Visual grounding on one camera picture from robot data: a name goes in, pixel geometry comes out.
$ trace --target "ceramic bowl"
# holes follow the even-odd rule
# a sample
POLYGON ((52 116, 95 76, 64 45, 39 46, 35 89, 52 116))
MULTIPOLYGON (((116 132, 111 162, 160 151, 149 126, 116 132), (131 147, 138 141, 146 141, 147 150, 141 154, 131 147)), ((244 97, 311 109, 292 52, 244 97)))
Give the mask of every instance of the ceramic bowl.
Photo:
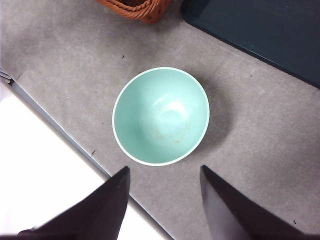
POLYGON ((193 76, 158 67, 125 85, 114 104, 112 128, 131 159, 164 166, 185 158, 199 145, 209 115, 207 95, 193 76))

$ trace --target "white surface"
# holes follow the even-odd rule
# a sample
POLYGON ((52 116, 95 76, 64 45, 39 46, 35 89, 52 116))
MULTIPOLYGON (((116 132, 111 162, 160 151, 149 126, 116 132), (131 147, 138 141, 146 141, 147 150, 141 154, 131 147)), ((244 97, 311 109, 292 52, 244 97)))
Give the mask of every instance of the white surface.
MULTIPOLYGON (((99 187, 103 177, 0 80, 0 234, 40 226, 99 187)), ((129 202, 119 240, 165 240, 129 202)))

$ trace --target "orange wicker basket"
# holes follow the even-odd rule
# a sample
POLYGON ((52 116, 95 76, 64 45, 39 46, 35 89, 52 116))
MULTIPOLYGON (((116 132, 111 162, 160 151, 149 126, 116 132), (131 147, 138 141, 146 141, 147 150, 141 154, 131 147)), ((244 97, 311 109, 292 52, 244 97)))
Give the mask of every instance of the orange wicker basket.
POLYGON ((96 0, 128 19, 155 23, 167 10, 171 0, 96 0))

